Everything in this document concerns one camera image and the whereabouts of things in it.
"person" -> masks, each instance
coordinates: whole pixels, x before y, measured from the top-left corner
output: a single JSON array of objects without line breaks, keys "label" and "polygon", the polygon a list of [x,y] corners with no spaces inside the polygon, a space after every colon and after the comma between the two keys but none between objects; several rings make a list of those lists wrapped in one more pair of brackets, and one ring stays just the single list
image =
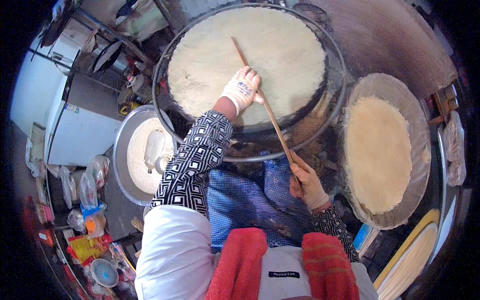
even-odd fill
[{"label": "person", "polygon": [[337,208],[295,152],[293,164],[264,168],[271,182],[218,168],[230,121],[263,102],[259,84],[240,69],[169,161],[145,217],[139,299],[378,298]]}]

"white glove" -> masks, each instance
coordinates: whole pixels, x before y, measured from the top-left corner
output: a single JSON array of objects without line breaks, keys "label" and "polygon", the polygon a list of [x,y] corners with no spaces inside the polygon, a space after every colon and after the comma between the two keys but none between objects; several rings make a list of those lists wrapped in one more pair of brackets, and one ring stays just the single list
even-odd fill
[{"label": "white glove", "polygon": [[232,100],[238,116],[253,101],[263,104],[263,98],[257,93],[259,84],[260,76],[249,66],[245,66],[235,73],[220,97],[228,97]]},{"label": "white glove", "polygon": [[[315,170],[307,165],[295,152],[290,150],[290,153],[293,160],[290,169],[293,175],[297,176],[302,183],[303,201],[309,210],[323,206],[328,202],[328,195],[325,193]],[[290,194],[301,198],[300,187],[295,180],[290,180]]]}]

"white fan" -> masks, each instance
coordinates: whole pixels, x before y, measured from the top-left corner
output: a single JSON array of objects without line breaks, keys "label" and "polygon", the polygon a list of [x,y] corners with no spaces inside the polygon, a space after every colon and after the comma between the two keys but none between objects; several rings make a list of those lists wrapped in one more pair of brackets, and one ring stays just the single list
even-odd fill
[{"label": "white fan", "polygon": [[106,288],[112,288],[119,282],[117,269],[106,259],[97,258],[90,264],[93,279],[99,285]]}]

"red towel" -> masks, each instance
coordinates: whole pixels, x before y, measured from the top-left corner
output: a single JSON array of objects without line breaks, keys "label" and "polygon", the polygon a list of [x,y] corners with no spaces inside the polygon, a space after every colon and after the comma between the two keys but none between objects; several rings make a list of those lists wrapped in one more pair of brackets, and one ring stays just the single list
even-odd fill
[{"label": "red towel", "polygon": [[[347,254],[336,237],[323,233],[303,236],[303,262],[312,296],[317,299],[359,299]],[[258,228],[232,230],[210,282],[206,300],[258,298],[265,234]]]}]

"blue checkered cloth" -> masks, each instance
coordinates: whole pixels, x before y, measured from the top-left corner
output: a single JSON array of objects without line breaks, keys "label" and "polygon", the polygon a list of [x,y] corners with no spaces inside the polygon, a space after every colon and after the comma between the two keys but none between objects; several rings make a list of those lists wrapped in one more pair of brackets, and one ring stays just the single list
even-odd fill
[{"label": "blue checkered cloth", "polygon": [[313,222],[303,201],[289,193],[290,174],[286,157],[265,161],[249,178],[231,164],[211,170],[207,205],[212,251],[221,250],[232,229],[248,227],[262,229],[269,247],[301,247],[303,235],[314,231]]}]

